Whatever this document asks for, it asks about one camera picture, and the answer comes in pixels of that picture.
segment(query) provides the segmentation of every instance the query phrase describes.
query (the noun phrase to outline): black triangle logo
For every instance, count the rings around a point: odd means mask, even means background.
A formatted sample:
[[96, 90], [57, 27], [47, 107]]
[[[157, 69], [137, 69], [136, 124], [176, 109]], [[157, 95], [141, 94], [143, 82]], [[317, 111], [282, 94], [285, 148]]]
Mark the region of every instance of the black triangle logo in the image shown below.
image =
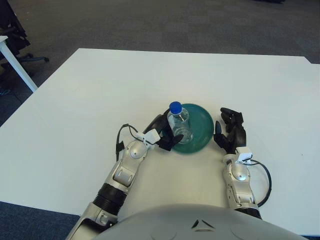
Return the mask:
[[215, 232], [216, 228], [204, 220], [199, 221], [198, 219], [194, 222], [191, 229], [194, 232]]

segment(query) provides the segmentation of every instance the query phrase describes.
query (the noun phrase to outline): office chair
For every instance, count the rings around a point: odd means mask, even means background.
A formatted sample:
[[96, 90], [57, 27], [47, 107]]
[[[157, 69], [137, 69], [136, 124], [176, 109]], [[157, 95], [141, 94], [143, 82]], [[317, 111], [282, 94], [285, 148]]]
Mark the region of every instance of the office chair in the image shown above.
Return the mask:
[[[8, 36], [6, 45], [20, 63], [40, 60], [49, 62], [48, 57], [34, 57], [32, 53], [18, 56], [20, 54], [19, 50], [29, 46], [30, 42], [26, 39], [27, 35], [25, 30], [21, 26], [15, 12], [12, 10], [7, 0], [0, 0], [0, 35]], [[6, 70], [11, 69], [9, 63], [3, 63], [1, 66]]]

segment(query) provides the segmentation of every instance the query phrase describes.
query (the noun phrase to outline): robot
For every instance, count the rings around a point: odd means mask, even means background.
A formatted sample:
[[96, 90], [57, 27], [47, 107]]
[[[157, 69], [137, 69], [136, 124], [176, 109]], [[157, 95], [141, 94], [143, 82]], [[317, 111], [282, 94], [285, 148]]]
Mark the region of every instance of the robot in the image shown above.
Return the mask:
[[[241, 112], [221, 108], [227, 136], [215, 123], [214, 141], [226, 151], [223, 177], [229, 208], [175, 204], [149, 209], [118, 222], [118, 213], [130, 193], [140, 163], [156, 145], [170, 151], [183, 138], [174, 136], [167, 114], [159, 114], [143, 131], [124, 124], [116, 139], [116, 163], [93, 202], [90, 202], [70, 231], [66, 240], [298, 240], [304, 239], [290, 231], [262, 220], [259, 212], [271, 193], [271, 176], [266, 166], [252, 160], [246, 146], [246, 131]], [[134, 138], [127, 146], [119, 142], [120, 132], [129, 128]], [[250, 187], [247, 165], [261, 164], [266, 170], [269, 190], [256, 202]]]

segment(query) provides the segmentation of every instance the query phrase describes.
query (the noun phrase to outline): white table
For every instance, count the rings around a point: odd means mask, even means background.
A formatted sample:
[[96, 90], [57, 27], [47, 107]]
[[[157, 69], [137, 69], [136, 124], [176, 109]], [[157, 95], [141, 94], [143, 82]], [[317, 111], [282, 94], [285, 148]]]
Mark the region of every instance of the white table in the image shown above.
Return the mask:
[[[0, 201], [82, 214], [115, 163], [120, 126], [142, 131], [181, 101], [214, 121], [220, 107], [241, 111], [254, 159], [272, 176], [263, 219], [319, 235], [319, 74], [296, 56], [78, 49], [0, 128]], [[163, 204], [227, 207], [224, 154], [213, 141], [192, 155], [156, 148], [120, 218]], [[267, 178], [250, 170], [261, 200]]]
[[30, 76], [26, 73], [24, 68], [20, 65], [16, 57], [12, 54], [10, 49], [6, 45], [6, 39], [7, 36], [0, 36], [0, 52], [3, 54], [3, 56], [6, 58], [6, 60], [11, 64], [11, 66], [14, 68], [17, 74], [22, 78], [22, 80], [25, 82], [25, 84], [30, 88], [32, 92], [35, 92], [38, 87], [32, 81]]

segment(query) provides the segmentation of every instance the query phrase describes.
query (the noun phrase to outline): black ribbed joint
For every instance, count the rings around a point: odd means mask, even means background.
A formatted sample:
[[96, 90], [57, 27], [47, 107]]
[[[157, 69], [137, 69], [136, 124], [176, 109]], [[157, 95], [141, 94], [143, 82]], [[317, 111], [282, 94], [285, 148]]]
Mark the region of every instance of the black ribbed joint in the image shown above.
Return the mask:
[[104, 183], [100, 188], [93, 204], [106, 212], [118, 215], [120, 208], [126, 200], [127, 194], [108, 183]]

